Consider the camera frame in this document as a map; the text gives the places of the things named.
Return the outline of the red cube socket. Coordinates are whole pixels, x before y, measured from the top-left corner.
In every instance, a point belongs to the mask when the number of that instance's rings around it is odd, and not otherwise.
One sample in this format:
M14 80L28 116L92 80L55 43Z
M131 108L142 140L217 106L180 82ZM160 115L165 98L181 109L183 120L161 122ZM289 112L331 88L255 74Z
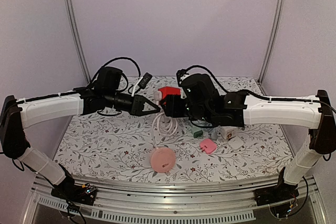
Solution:
M163 102L163 100L168 96L168 95L181 95L181 89L176 88L176 87L162 87L158 89L161 93L161 100L160 102Z

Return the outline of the green plug adapter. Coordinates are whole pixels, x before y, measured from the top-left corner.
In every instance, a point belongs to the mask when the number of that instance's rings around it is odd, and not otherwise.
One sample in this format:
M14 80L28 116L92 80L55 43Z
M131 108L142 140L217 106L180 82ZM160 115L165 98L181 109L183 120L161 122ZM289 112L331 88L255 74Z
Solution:
M200 138L203 136L203 130L199 127L195 127L195 126L192 127L190 129L190 132L191 132L192 137L194 138Z

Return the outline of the white cube adapter red print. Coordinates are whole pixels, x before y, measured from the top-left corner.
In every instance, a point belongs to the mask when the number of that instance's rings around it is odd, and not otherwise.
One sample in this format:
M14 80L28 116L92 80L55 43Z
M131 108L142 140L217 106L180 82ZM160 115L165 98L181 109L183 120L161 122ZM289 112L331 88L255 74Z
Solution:
M224 140L230 140L236 136L237 129L235 127L222 126L219 132Z

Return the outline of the pink plug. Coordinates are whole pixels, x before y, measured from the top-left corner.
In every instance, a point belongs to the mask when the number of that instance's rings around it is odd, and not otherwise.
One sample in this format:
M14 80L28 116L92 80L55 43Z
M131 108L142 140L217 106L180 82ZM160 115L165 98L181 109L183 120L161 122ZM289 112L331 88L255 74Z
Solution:
M211 139L207 138L200 142L200 148L202 152L211 154L217 149L217 145Z

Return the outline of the round pink socket base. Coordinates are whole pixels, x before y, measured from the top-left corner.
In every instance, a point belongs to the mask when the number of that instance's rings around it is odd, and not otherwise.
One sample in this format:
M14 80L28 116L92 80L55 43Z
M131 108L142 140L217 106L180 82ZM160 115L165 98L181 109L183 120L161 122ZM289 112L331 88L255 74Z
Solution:
M175 153L168 147L159 147L152 151L150 164L157 173L167 173L175 165Z

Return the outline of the white plug adapter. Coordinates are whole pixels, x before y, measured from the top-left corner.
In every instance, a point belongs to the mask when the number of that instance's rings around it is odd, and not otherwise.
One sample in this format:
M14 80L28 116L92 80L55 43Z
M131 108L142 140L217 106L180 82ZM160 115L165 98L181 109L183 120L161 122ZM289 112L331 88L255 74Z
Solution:
M235 136L228 140L228 145L231 149L237 150L244 145L244 141L239 136Z

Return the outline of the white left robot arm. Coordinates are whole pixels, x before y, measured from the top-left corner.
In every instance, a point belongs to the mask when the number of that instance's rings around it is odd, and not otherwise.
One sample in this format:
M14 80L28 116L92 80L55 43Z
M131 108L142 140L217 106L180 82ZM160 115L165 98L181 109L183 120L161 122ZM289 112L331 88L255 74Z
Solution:
M94 81L86 87L74 88L64 93L50 94L30 99L6 97L1 111L1 146L3 154L44 176L67 200L78 195L78 188L64 168L48 155L34 148L26 131L31 127L41 129L53 122L78 115L91 115L106 108L126 112L132 116L147 116L160 108L148 98L120 90L122 70L102 67Z

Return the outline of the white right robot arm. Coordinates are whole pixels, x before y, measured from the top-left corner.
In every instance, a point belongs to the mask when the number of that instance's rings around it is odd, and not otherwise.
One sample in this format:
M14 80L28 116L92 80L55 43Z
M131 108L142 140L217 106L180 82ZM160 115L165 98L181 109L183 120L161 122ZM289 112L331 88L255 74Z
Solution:
M291 194L292 186L326 154L335 151L334 109L326 91L308 97L266 97L249 90L219 94L209 75L177 74L181 94L167 94L160 102L166 116L205 121L212 127L256 124L302 126L308 138L271 190L276 201Z

